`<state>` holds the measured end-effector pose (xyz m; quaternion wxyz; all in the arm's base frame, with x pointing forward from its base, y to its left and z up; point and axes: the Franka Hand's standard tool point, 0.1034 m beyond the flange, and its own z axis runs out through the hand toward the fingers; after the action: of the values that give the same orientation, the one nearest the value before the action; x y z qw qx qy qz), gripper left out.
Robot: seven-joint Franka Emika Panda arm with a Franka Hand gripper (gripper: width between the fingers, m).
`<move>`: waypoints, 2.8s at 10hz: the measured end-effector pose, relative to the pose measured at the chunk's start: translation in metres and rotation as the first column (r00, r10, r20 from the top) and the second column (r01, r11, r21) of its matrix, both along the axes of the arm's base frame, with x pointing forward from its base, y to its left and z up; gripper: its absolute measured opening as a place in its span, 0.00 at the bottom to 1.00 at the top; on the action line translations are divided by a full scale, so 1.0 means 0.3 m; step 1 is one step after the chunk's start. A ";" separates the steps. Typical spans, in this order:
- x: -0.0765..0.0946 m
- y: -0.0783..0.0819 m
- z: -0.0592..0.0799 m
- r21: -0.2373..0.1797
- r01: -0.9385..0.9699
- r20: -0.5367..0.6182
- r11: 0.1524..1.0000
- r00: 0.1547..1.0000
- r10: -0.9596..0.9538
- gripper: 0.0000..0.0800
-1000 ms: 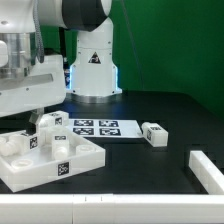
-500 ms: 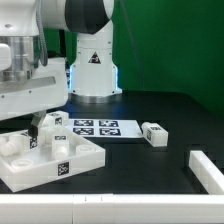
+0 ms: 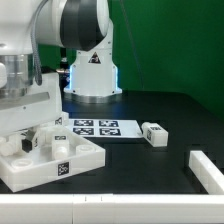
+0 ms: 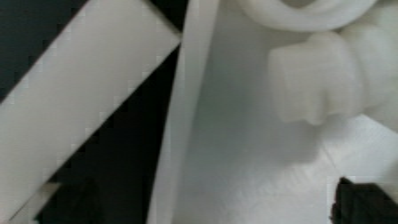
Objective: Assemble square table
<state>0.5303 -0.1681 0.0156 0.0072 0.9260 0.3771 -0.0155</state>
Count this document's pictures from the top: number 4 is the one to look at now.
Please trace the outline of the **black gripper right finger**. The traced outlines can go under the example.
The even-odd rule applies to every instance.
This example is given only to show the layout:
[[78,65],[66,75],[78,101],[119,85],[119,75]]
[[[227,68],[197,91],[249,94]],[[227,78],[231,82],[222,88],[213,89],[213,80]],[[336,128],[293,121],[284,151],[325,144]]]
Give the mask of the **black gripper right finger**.
[[345,177],[336,186],[332,224],[398,224],[398,202],[375,183],[354,183]]

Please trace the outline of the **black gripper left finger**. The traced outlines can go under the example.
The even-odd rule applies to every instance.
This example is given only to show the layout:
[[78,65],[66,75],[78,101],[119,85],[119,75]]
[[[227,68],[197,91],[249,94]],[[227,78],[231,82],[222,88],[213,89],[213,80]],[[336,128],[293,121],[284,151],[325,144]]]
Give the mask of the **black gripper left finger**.
[[60,187],[34,220],[39,224],[101,224],[101,203],[92,180]]

